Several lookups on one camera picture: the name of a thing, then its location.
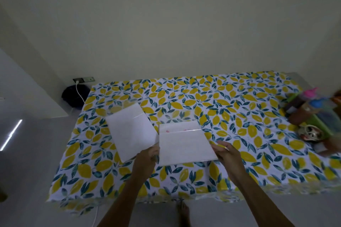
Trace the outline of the brown bottle pink cap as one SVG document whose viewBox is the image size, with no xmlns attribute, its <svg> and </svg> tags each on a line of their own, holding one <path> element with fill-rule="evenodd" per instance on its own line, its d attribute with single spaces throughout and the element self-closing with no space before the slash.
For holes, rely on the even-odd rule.
<svg viewBox="0 0 341 227">
<path fill-rule="evenodd" d="M 288 100 L 287 104 L 284 106 L 285 113 L 292 114 L 306 102 L 315 99 L 317 96 L 317 89 L 318 88 L 315 87 L 313 89 L 305 90 L 294 96 L 292 99 Z"/>
</svg>

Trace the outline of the brown bottle blue cap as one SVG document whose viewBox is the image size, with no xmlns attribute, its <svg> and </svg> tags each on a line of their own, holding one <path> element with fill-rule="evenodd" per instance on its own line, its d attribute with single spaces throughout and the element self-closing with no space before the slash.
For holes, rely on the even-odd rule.
<svg viewBox="0 0 341 227">
<path fill-rule="evenodd" d="M 289 123 L 298 126 L 306 122 L 313 115 L 321 111 L 325 100 L 327 100 L 327 98 L 314 99 L 305 102 L 299 109 L 288 117 Z"/>
</svg>

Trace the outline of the dark blue bag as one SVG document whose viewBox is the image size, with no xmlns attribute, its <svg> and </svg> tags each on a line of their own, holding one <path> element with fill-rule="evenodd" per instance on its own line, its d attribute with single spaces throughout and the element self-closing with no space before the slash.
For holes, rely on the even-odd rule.
<svg viewBox="0 0 341 227">
<path fill-rule="evenodd" d="M 72 108 L 82 110 L 89 93 L 90 88 L 87 85 L 76 84 L 67 87 L 62 92 L 61 98 Z"/>
</svg>

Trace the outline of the white paper sheet pink marks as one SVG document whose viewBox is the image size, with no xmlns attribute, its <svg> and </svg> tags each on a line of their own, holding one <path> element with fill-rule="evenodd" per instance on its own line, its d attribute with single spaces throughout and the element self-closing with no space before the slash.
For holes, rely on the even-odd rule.
<svg viewBox="0 0 341 227">
<path fill-rule="evenodd" d="M 196 120 L 160 124 L 159 146 L 159 166 L 218 159 Z"/>
</svg>

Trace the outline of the green plastic basket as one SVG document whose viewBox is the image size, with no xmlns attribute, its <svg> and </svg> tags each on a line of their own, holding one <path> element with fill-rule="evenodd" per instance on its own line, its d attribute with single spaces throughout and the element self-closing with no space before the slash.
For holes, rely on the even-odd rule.
<svg viewBox="0 0 341 227">
<path fill-rule="evenodd" d="M 288 100 L 292 99 L 299 93 L 290 94 L 287 98 L 284 106 Z M 323 98 L 323 96 L 317 94 L 315 99 Z M 306 122 L 307 125 L 313 125 L 318 127 L 323 132 L 322 139 L 329 138 L 330 136 L 341 134 L 341 104 L 337 104 L 331 99 L 327 99 L 323 102 L 321 111 L 313 115 Z"/>
</svg>

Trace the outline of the person's left forearm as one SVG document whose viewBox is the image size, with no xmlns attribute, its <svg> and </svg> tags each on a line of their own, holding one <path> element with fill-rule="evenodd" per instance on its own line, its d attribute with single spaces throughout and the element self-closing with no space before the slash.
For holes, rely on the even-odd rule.
<svg viewBox="0 0 341 227">
<path fill-rule="evenodd" d="M 146 180 L 143 175 L 131 176 L 97 227 L 129 227 L 135 201 Z"/>
</svg>

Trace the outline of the person's right forearm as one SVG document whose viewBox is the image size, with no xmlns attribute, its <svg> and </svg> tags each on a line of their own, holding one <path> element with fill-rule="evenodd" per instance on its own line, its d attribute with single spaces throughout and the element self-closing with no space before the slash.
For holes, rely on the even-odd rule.
<svg viewBox="0 0 341 227">
<path fill-rule="evenodd" d="M 232 175 L 231 180 L 244 196 L 258 227 L 295 227 L 246 172 Z"/>
</svg>

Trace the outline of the person's right hand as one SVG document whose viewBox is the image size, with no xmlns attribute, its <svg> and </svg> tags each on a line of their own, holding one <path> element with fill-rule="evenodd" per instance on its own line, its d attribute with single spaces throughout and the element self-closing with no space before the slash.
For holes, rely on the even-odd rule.
<svg viewBox="0 0 341 227">
<path fill-rule="evenodd" d="M 225 161 L 220 162 L 225 167 L 231 181 L 236 186 L 239 186 L 241 181 L 245 179 L 248 174 L 246 173 L 240 152 L 232 144 L 229 147 L 229 150 L 232 155 L 228 157 Z"/>
</svg>

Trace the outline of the lemon print tablecloth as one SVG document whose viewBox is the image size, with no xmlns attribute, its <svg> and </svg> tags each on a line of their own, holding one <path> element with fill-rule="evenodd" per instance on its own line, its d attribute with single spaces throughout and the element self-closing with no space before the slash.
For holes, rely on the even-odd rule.
<svg viewBox="0 0 341 227">
<path fill-rule="evenodd" d="M 83 215 L 115 199 L 131 176 L 105 116 L 138 103 L 159 124 L 197 121 L 210 143 L 241 152 L 246 172 L 263 190 L 317 194 L 341 190 L 341 155 L 321 157 L 299 140 L 280 108 L 301 88 L 274 71 L 137 79 L 93 85 L 50 186 L 47 202 Z"/>
</svg>

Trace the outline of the person's left hand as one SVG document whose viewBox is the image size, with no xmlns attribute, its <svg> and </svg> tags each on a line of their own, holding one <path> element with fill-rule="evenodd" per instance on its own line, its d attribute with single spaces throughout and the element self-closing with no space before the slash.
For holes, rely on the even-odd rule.
<svg viewBox="0 0 341 227">
<path fill-rule="evenodd" d="M 156 162 L 151 161 L 147 154 L 147 149 L 142 150 L 135 157 L 130 179 L 132 179 L 135 185 L 142 187 L 147 179 L 151 177 L 155 165 Z"/>
</svg>

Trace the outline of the person's foot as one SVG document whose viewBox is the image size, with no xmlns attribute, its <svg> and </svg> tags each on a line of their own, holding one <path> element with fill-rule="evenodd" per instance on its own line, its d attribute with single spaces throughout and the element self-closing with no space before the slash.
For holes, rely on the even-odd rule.
<svg viewBox="0 0 341 227">
<path fill-rule="evenodd" d="M 191 227 L 189 207 L 181 200 L 176 205 L 179 227 Z"/>
</svg>

